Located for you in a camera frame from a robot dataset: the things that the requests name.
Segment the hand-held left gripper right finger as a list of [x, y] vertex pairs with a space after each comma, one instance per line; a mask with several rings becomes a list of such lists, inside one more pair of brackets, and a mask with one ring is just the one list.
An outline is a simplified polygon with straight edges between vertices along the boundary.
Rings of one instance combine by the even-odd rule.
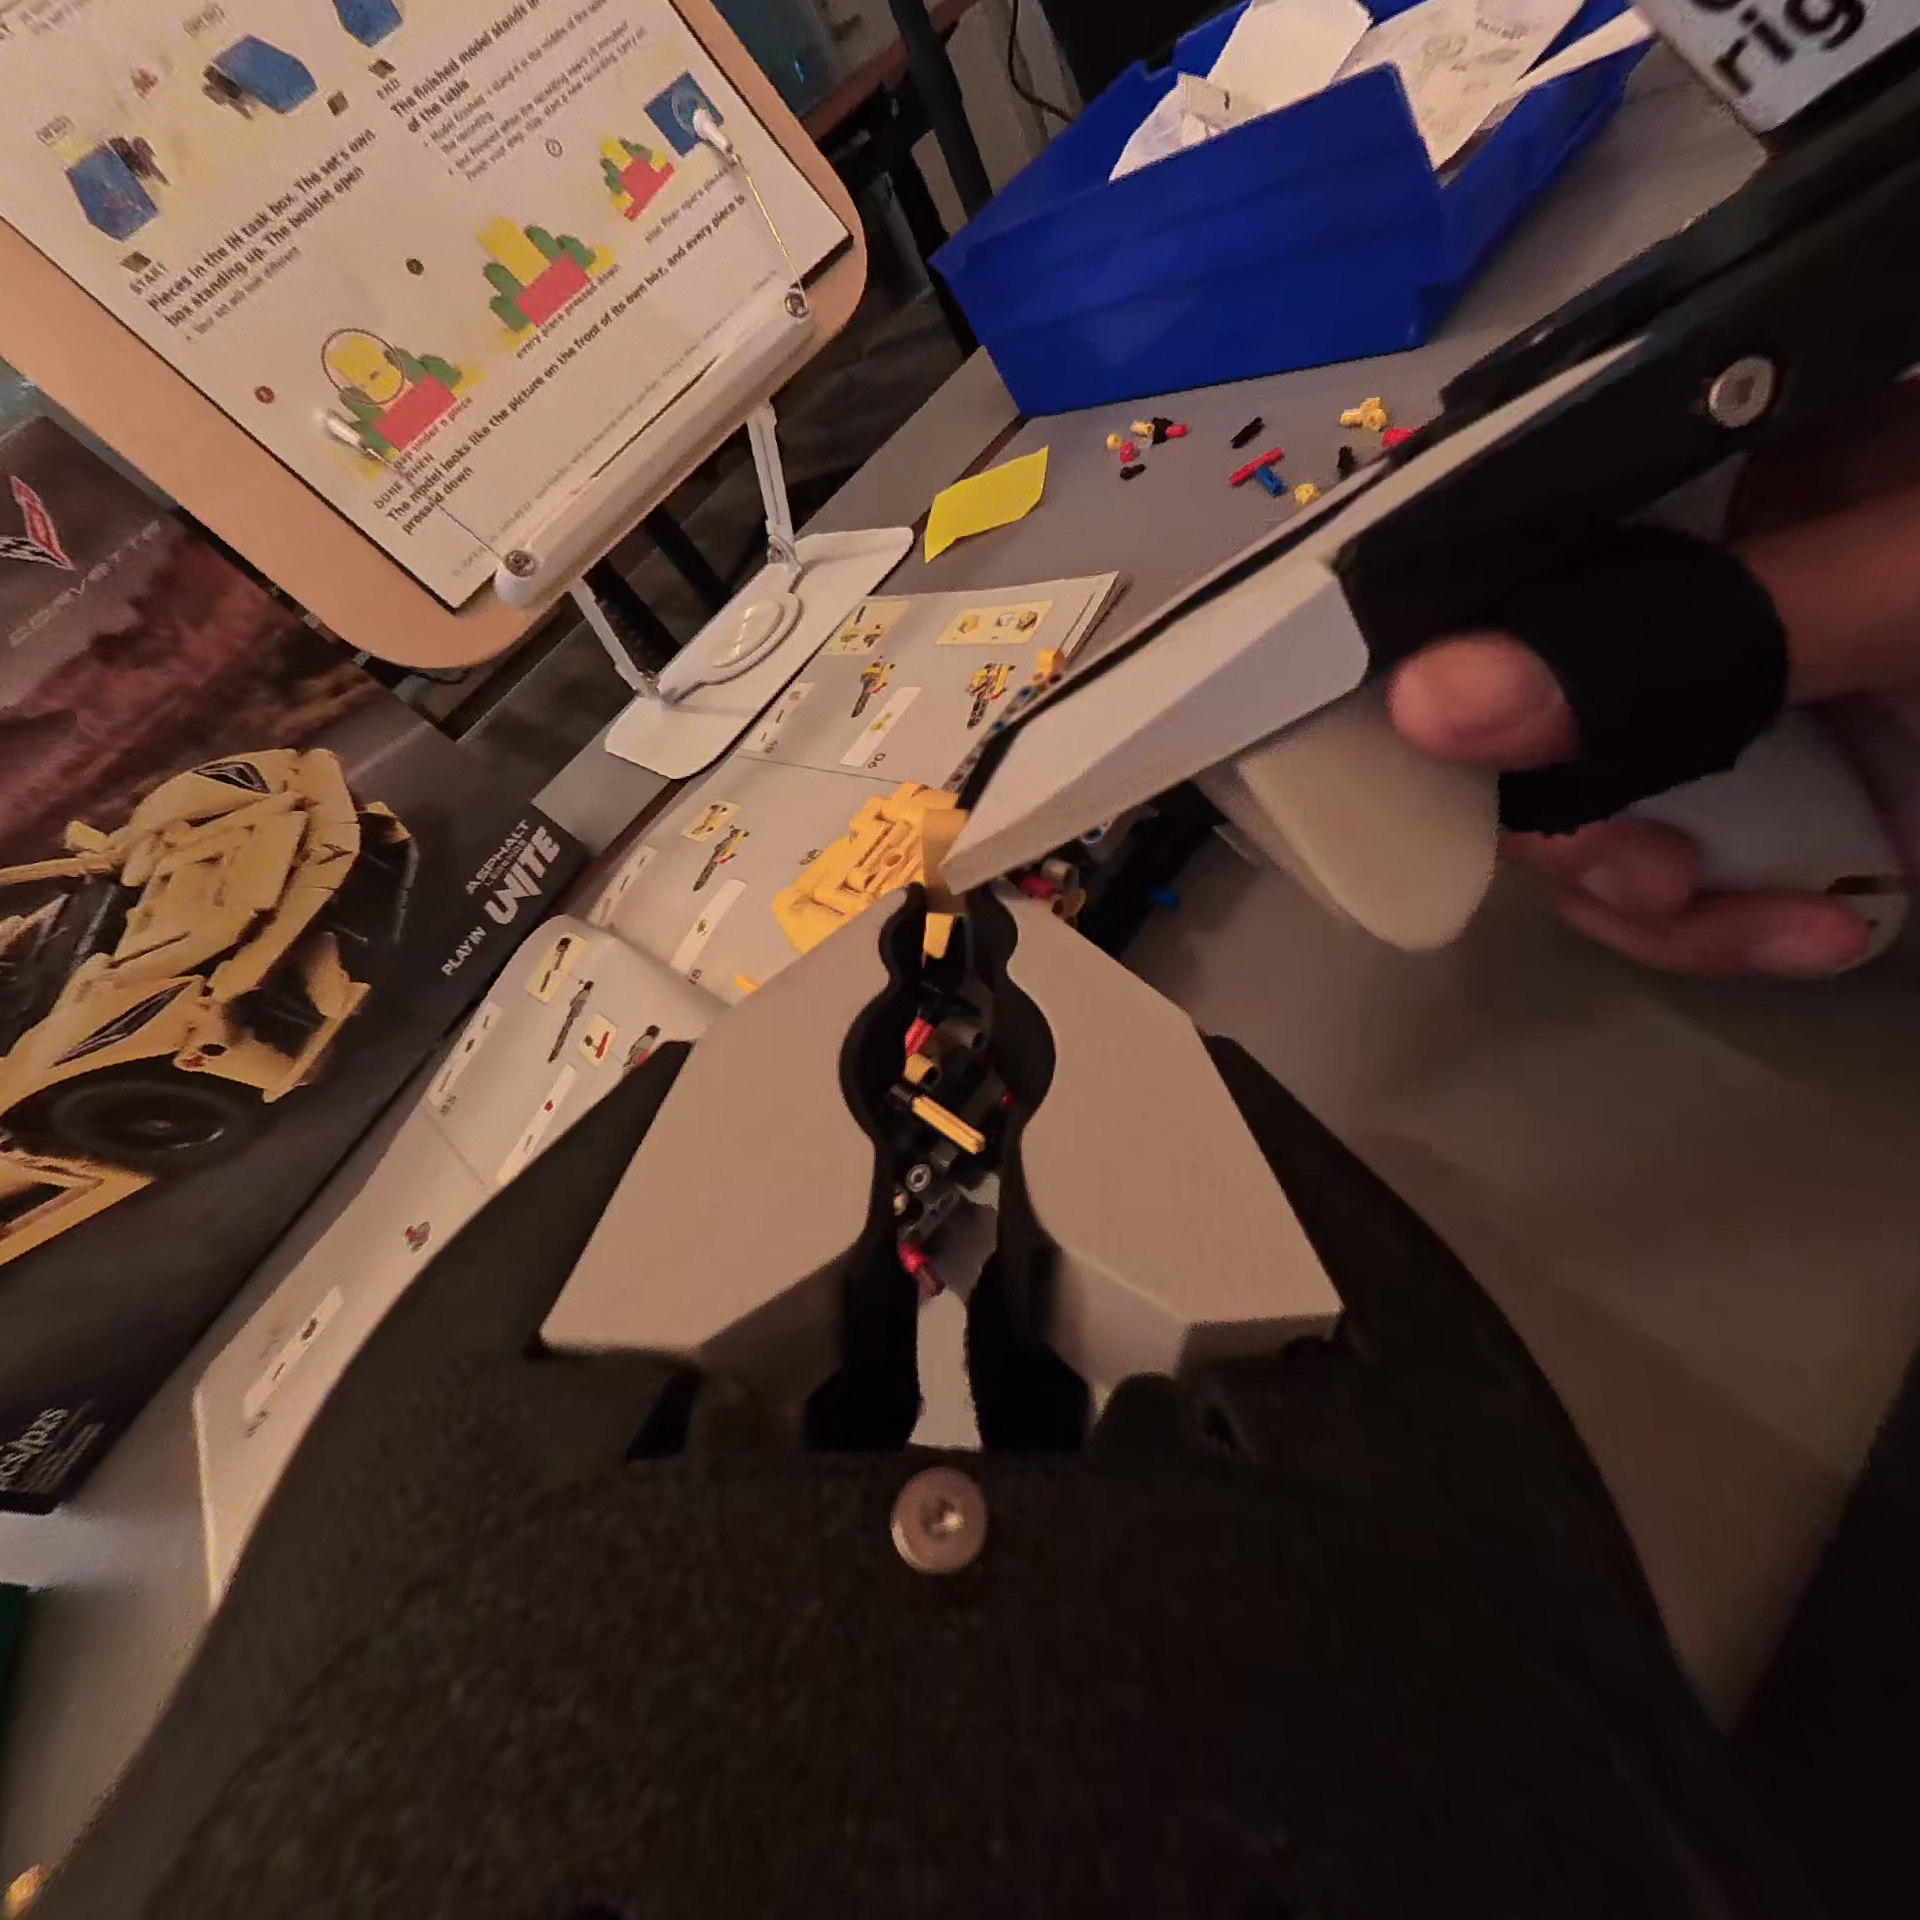
[[984, 1445], [1080, 1445], [1134, 1378], [1339, 1325], [1339, 1297], [1186, 1011], [1017, 889], [968, 900], [1012, 1094], [968, 1310]]

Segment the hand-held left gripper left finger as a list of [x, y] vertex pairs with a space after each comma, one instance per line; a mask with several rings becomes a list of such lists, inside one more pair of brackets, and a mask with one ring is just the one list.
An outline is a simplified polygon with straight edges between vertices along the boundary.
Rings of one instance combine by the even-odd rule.
[[922, 889], [856, 915], [690, 1046], [543, 1325], [751, 1393], [831, 1451], [922, 1414], [920, 1284], [896, 1251], [896, 1107]]

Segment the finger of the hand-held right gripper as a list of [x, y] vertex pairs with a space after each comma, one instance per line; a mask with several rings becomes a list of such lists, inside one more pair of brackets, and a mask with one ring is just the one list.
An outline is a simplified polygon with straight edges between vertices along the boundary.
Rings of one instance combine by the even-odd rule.
[[1433, 449], [1433, 424], [1416, 428], [1412, 443], [1386, 456], [1376, 464], [1366, 466], [1354, 480], [1336, 485], [1319, 505], [1303, 507], [1296, 518], [1279, 528], [1276, 534], [1243, 548], [1239, 555], [1223, 562], [1223, 568], [1216, 568], [1198, 582], [1174, 594], [1163, 606], [1144, 616], [1129, 632], [1119, 636], [1115, 643], [1103, 646], [1090, 662], [1067, 669], [1052, 691], [1046, 691], [1017, 716], [1010, 716], [1003, 726], [995, 731], [992, 740], [982, 746], [964, 763], [960, 786], [964, 790], [978, 786], [982, 777], [977, 768], [986, 756], [1003, 748], [1007, 731], [1033, 714], [1033, 708], [1048, 698], [1083, 677], [1105, 657], [1113, 651], [1129, 651], [1138, 645], [1140, 636], [1163, 632], [1167, 625], [1170, 625], [1170, 620], [1184, 613], [1191, 604], [1207, 602], [1209, 597], [1226, 592], [1271, 568], [1327, 568], [1336, 573], [1369, 645], [1369, 665], [1355, 691], [1369, 682], [1379, 682], [1390, 668], [1399, 665], [1433, 636], [1435, 616], [1432, 610], [1395, 613], [1388, 606], [1388, 590], [1392, 580], [1388, 578], [1386, 560], [1374, 558], [1366, 548], [1362, 540], [1386, 530], [1390, 526], [1390, 509], [1399, 509], [1412, 501], [1412, 485], [1406, 480], [1406, 470], [1432, 464]]
[[970, 894], [1322, 714], [1369, 646], [1328, 568], [1268, 568], [1105, 657], [1010, 726], [943, 861]]

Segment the pile of small connector pins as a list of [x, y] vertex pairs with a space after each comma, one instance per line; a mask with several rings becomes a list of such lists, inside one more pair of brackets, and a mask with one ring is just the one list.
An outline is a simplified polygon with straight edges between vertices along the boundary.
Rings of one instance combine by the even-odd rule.
[[[1231, 435], [1231, 449], [1239, 456], [1239, 464], [1231, 470], [1228, 486], [1234, 491], [1260, 489], [1299, 507], [1312, 505], [1336, 485], [1354, 480], [1366, 466], [1402, 451], [1418, 437], [1416, 428], [1399, 421], [1382, 398], [1368, 398], [1339, 412], [1331, 480], [1322, 482], [1312, 473], [1289, 477], [1286, 449], [1280, 443], [1268, 446], [1264, 435], [1267, 421], [1263, 416], [1251, 416]], [[1115, 462], [1121, 480], [1134, 482], [1147, 470], [1155, 451], [1191, 437], [1194, 428], [1184, 418], [1146, 416], [1110, 432], [1103, 446]]]

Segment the yellow black brick car model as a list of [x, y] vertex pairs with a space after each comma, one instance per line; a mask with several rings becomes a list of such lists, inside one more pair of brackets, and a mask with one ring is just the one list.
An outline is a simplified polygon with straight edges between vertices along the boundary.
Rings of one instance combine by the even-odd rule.
[[[954, 795], [900, 784], [863, 802], [849, 827], [775, 897], [775, 921], [809, 953], [891, 891], [927, 894], [915, 1011], [903, 1062], [886, 1090], [896, 1256], [924, 1300], [960, 1280], [964, 1232], [996, 1210], [1001, 1145], [1015, 1094], [992, 1066], [992, 993], [977, 970], [975, 923], [928, 885], [928, 861], [963, 824]], [[1007, 881], [1022, 899], [1122, 956], [1161, 909], [1216, 824], [1188, 786], [1127, 809]]]

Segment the grey desk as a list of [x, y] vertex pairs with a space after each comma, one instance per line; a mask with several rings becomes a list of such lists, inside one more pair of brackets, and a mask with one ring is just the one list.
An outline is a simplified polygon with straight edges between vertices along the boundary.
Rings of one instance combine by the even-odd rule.
[[[1728, 196], [1761, 152], [1664, 53], [1467, 299], [1478, 353]], [[1207, 842], [1146, 978], [1226, 1027], [1465, 1257], [1566, 1397], [1689, 1680], [1737, 1724], [1915, 1342], [1915, 949], [1826, 989], [1660, 981], [1500, 881], [1395, 956]], [[382, 1120], [78, 1501], [4, 1515], [41, 1587], [4, 1747], [4, 1877], [58, 1861], [208, 1618], [192, 1395], [329, 1230]]]

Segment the person's right hand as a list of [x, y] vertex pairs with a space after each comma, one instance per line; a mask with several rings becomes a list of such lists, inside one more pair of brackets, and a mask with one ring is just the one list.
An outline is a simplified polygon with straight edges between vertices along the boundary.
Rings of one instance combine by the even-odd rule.
[[[1726, 617], [1732, 570], [1768, 597], [1780, 634], [1776, 707], [1814, 710], [1860, 773], [1888, 840], [1915, 883], [1918, 691], [1918, 428], [1915, 387], [1883, 395], [1863, 424], [1818, 429], [1746, 469], [1730, 540], [1700, 608]], [[1399, 662], [1388, 683], [1395, 729], [1440, 762], [1530, 776], [1591, 754], [1566, 668], [1530, 638], [1628, 638], [1639, 658], [1625, 700], [1664, 705], [1673, 677], [1642, 646], [1652, 570], [1622, 587], [1548, 587], [1521, 634], [1440, 638]], [[1510, 833], [1504, 849], [1552, 886], [1560, 916], [1591, 942], [1678, 977], [1846, 977], [1875, 934], [1840, 897], [1726, 891], [1704, 854], [1667, 824], [1614, 817], [1576, 833]]]

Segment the yellow flat card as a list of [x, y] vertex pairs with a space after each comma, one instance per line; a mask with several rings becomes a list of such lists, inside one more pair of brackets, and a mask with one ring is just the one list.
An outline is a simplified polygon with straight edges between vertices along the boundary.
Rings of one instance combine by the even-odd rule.
[[1022, 522], [1042, 504], [1048, 477], [1050, 449], [1042, 446], [951, 482], [928, 505], [924, 562], [936, 562], [960, 541]]

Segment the open instruction booklet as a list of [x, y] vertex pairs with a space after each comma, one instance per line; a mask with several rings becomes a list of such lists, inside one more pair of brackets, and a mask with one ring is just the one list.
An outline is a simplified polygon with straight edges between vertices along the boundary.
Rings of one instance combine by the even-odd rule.
[[428, 1260], [626, 1072], [792, 965], [775, 899], [804, 860], [900, 784], [951, 795], [1119, 594], [1107, 571], [863, 597], [578, 909], [529, 934], [412, 1109], [303, 1216], [196, 1382], [210, 1605], [348, 1360]]

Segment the blue plastic bin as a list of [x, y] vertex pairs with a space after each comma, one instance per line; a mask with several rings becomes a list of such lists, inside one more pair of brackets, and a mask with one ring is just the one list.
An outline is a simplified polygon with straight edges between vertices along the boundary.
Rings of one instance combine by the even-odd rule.
[[1427, 346], [1616, 120], [1651, 41], [1632, 6], [1577, 4], [1442, 160], [1406, 54], [1122, 173], [1254, 11], [1119, 74], [936, 254], [1025, 416]]

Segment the white crumpled paper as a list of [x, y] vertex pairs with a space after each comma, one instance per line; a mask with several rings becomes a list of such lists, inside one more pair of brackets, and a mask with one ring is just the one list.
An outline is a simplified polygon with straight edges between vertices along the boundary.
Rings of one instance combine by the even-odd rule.
[[1554, 53], [1579, 11], [1577, 3], [1423, 3], [1392, 17], [1358, 3], [1249, 4], [1207, 74], [1175, 64], [1167, 100], [1129, 136], [1111, 181], [1374, 68], [1399, 75], [1442, 172], [1521, 96], [1651, 40], [1643, 14], [1622, 6]]

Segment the dark toy car box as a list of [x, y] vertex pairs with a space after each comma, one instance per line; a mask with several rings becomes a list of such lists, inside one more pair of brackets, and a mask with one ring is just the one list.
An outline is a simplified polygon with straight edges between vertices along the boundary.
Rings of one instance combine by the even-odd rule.
[[4, 1513], [83, 1488], [584, 867], [526, 784], [4, 405]]

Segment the instruction sign on white stand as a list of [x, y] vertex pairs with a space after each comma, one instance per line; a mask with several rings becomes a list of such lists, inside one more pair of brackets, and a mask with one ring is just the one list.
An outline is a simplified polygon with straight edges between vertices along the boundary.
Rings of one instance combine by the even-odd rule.
[[516, 646], [852, 320], [713, 4], [4, 4], [4, 361], [356, 654]]

